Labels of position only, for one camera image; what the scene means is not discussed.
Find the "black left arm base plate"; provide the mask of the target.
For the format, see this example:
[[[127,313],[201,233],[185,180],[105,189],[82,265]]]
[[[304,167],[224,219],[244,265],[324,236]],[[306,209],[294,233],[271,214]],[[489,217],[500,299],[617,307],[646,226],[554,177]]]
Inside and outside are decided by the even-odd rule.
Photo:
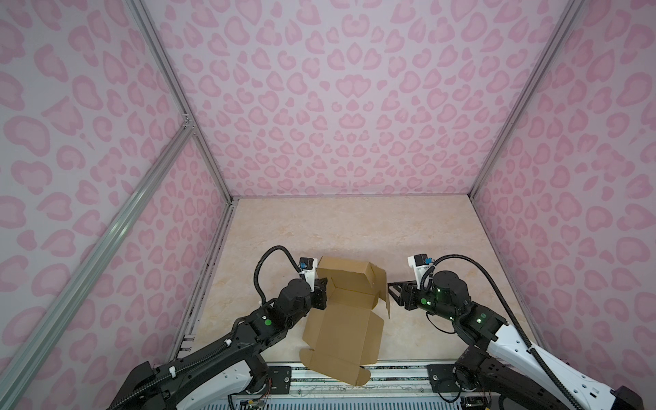
[[[290,393],[292,379],[292,367],[273,366],[268,367],[265,372],[262,386],[256,394],[258,396],[282,396]]]

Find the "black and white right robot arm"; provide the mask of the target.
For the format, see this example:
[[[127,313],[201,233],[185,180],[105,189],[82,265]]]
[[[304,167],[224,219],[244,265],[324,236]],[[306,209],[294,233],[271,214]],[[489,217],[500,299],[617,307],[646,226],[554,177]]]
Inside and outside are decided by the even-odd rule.
[[[607,384],[579,372],[534,345],[500,314],[474,302],[466,283],[440,271],[426,284],[388,285],[395,303],[448,320],[466,350],[455,362],[451,381],[464,391],[497,393],[526,409],[642,409],[632,389]]]

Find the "brown cardboard box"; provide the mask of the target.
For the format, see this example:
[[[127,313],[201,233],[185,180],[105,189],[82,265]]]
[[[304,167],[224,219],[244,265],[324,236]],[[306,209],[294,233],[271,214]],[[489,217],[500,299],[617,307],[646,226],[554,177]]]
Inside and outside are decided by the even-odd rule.
[[[308,369],[361,387],[371,379],[368,365],[378,362],[384,319],[374,313],[378,302],[391,302],[387,273],[369,261],[331,256],[319,260],[318,278],[327,278],[327,306],[312,309],[299,358]]]

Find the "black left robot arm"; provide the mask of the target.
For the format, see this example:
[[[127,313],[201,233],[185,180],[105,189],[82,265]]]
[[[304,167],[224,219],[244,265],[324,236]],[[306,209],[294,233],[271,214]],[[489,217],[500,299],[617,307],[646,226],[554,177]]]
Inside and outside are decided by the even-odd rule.
[[[217,381],[215,396],[257,393],[267,386],[268,365],[261,353],[284,340],[312,309],[326,308],[328,280],[314,286],[295,278],[277,298],[236,319],[219,340],[182,359],[133,368],[109,405],[111,409],[181,409],[191,396]]]

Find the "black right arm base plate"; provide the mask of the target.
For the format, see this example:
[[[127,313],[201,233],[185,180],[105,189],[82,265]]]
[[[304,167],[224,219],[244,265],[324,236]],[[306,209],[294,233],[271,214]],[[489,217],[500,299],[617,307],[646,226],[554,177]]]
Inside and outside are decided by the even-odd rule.
[[[459,369],[454,363],[429,364],[426,370],[430,387],[435,394],[441,394],[449,399],[455,398],[458,394],[474,396],[485,393],[497,396],[494,391],[481,386],[477,372]]]

